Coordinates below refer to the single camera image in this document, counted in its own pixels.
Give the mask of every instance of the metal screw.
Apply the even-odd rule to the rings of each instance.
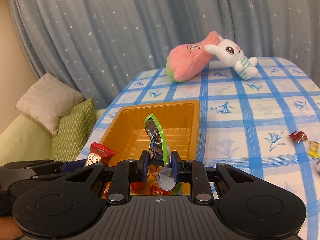
[[[196,196],[196,199],[199,201],[209,201],[211,199],[211,196],[206,193],[201,193]]]
[[[114,201],[114,202],[118,202],[120,200],[123,200],[124,199],[124,196],[122,194],[119,194],[119,193],[113,193],[109,196],[109,199],[111,201]]]

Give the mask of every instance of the beige wall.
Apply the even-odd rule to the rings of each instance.
[[[14,106],[35,82],[13,27],[8,0],[0,0],[0,134],[20,114]]]

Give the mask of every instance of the white bunny plush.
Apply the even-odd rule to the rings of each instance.
[[[220,42],[218,45],[207,44],[204,46],[204,50],[217,58],[225,66],[233,66],[238,75],[245,80],[254,77],[258,73],[257,58],[247,58],[240,47],[233,41],[223,39],[220,36]]]

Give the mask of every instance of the bunny head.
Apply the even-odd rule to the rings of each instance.
[[[243,51],[231,40],[220,38],[218,45],[207,44],[204,50],[217,58],[226,66],[233,66],[242,56]]]

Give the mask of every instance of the beige fluffy pillow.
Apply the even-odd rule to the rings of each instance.
[[[83,99],[80,92],[47,73],[19,99],[16,109],[40,122],[54,135],[59,119]]]

